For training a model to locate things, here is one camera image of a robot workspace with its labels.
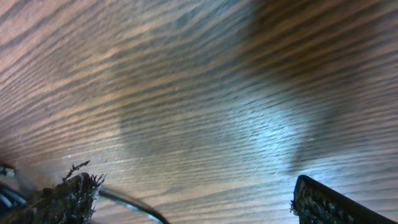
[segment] wire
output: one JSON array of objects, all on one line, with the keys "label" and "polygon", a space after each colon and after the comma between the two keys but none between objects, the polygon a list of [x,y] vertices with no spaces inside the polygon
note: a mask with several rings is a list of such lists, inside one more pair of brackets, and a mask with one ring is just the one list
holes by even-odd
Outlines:
[{"label": "wire", "polygon": [[99,196],[110,199],[118,204],[125,206],[126,208],[130,208],[131,210],[141,212],[146,217],[157,222],[158,224],[170,224],[169,221],[167,221],[166,218],[164,218],[158,211],[136,199],[127,198],[119,193],[116,193],[113,190],[109,190],[106,188],[102,188],[101,190],[99,190]]}]

